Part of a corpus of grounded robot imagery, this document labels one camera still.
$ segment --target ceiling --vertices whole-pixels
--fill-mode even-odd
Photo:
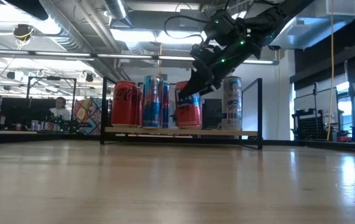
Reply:
[[[0,49],[15,50],[22,43],[17,41],[12,35],[12,30],[21,23],[28,23],[35,27],[35,32],[29,43],[22,47],[22,50],[33,51],[75,51],[75,52],[96,52],[110,53],[122,52],[131,54],[132,49],[127,47],[125,41],[136,42],[142,52],[146,54],[159,54],[162,49],[163,55],[189,56],[191,45],[199,42],[199,38],[180,40],[171,39],[163,33],[164,22],[170,16],[177,14],[189,14],[192,16],[206,16],[211,14],[218,6],[223,6],[225,1],[204,1],[188,0],[186,3],[174,0],[144,1],[126,0],[128,6],[128,18],[131,20],[133,28],[130,28],[119,21],[111,20],[111,30],[109,29],[109,13],[105,7],[104,0],[38,0],[45,10],[50,14],[51,21],[40,21],[37,18],[19,10],[13,6],[0,5]],[[241,2],[232,0],[230,6]],[[249,11],[247,17],[256,16],[267,9],[266,4],[254,4],[252,7],[242,4],[231,9],[231,13]],[[168,29],[173,35],[181,36],[193,32],[200,33],[203,24],[194,24],[188,21],[176,20],[170,23]],[[138,40],[149,38],[147,42]],[[162,45],[153,43],[152,40],[161,41]],[[63,40],[73,44],[69,49]],[[275,52],[264,49],[262,60],[274,60]],[[191,62],[184,61],[164,61],[161,71],[168,74],[169,82],[179,82],[190,77]],[[85,87],[102,89],[102,78],[108,76],[114,80],[131,79],[141,82],[146,75],[159,73],[159,62],[150,60],[122,60],[116,62],[113,59],[96,59],[94,62],[77,60],[44,60],[31,58],[11,58],[0,57],[0,92],[2,93],[25,93],[26,87],[16,86],[26,84],[28,76],[37,75],[39,71],[44,72],[44,77],[60,76],[65,78],[76,78],[78,87],[81,88],[77,95],[85,96]],[[18,80],[7,78],[7,72],[22,74]],[[93,82],[85,81],[85,74],[93,73]],[[41,80],[43,85],[36,83],[31,93],[42,94],[45,92],[45,85],[69,86],[71,83],[61,81],[61,84],[53,81]],[[3,85],[10,85],[11,90],[5,90]],[[58,94],[69,95],[71,88],[59,88]]]

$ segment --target black pole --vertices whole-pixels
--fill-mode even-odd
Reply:
[[[257,79],[257,149],[263,149],[263,79]]]
[[[107,109],[107,78],[103,77],[103,98],[101,103],[101,132],[100,132],[100,144],[104,144],[105,141],[105,126],[108,120]]]
[[[28,86],[27,86],[27,99],[29,99],[29,90],[30,90],[30,80],[32,77],[28,77]]]
[[[316,138],[315,139],[318,139],[318,110],[316,109],[316,95],[317,95],[317,91],[318,91],[317,86],[318,86],[318,84],[314,83],[313,95],[314,95],[315,125],[316,125],[316,128],[315,128]]]
[[[72,134],[73,109],[74,109],[74,107],[75,107],[75,92],[76,92],[76,78],[73,79],[72,109],[71,109],[71,120],[70,120],[70,134]]]

